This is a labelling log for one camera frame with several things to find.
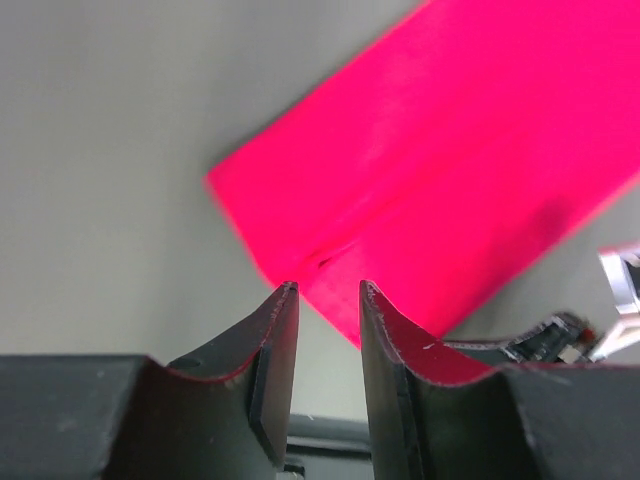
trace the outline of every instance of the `folded cloth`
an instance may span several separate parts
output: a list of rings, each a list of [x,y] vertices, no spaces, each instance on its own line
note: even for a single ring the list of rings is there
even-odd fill
[[[443,335],[640,170],[640,3],[433,0],[205,179],[359,345],[358,283]]]

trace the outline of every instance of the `cloth fold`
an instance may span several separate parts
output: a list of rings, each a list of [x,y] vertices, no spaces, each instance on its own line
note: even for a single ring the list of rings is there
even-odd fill
[[[640,4],[433,0],[205,183],[356,346],[358,284],[441,336],[640,170]]]

